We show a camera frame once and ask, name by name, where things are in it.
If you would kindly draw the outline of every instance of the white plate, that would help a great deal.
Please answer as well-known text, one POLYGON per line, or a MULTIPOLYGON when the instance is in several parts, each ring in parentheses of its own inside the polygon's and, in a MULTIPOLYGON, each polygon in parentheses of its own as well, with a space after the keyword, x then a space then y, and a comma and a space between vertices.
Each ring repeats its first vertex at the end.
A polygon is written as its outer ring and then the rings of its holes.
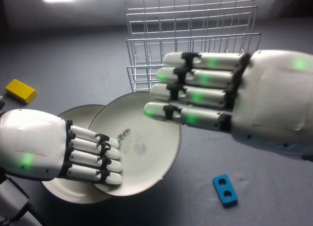
MULTIPOLYGON (((88 128, 92 120, 104 108, 103 105, 85 105, 70 109, 59 117, 73 120, 76 126, 88 128)), ((110 198, 109 195, 97 190, 91 183, 53 179, 44 181, 44 186, 55 196, 71 203, 97 203, 110 198)))
POLYGON ((107 105, 89 129, 122 139, 120 145, 123 182, 118 186, 96 184, 114 196, 140 193, 163 178, 173 165, 180 146, 180 126, 157 121, 143 113, 150 101, 147 92, 124 95, 107 105))

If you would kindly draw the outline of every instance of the wire rack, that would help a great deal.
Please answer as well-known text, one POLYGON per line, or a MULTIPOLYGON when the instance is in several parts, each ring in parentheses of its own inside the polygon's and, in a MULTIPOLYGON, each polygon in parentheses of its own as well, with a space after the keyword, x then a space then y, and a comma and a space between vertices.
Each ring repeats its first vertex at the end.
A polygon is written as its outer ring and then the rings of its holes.
POLYGON ((125 0, 132 91, 150 90, 172 51, 255 52, 255 0, 125 0))

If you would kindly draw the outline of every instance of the white robotic hand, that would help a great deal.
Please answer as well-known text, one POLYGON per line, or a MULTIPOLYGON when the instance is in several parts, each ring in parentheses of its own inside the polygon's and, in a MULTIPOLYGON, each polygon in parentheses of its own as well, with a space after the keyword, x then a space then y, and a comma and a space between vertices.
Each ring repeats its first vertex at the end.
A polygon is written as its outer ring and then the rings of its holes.
POLYGON ((313 56, 173 52, 156 74, 147 116, 229 132, 249 146, 313 154, 313 56))
POLYGON ((117 140, 35 110, 0 117, 0 168, 24 179, 121 184, 117 140))

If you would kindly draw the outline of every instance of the table surface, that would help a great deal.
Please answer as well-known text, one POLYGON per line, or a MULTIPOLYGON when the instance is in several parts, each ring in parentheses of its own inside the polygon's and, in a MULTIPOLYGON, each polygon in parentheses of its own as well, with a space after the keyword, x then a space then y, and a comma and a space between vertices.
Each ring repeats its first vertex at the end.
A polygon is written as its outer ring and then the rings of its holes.
MULTIPOLYGON (((313 19, 258 21, 259 49, 313 54, 313 19)), ((106 105, 131 92, 127 30, 67 31, 6 39, 0 45, 0 94, 13 78, 38 96, 27 106, 5 97, 6 110, 58 115, 86 104, 106 105)), ((183 127, 178 158, 162 181, 130 197, 93 205, 67 203, 40 182, 14 178, 53 225, 234 226, 311 225, 313 163, 241 145, 230 135, 183 127), (212 178, 228 174, 238 205, 224 209, 212 178)))

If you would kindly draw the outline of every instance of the metal wire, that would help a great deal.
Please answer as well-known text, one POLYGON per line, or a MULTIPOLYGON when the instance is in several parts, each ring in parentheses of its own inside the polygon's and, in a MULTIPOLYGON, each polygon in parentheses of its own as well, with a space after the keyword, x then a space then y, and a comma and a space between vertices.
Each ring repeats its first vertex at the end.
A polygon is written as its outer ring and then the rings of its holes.
POLYGON ((255 0, 125 0, 132 91, 150 90, 172 51, 251 52, 255 0))

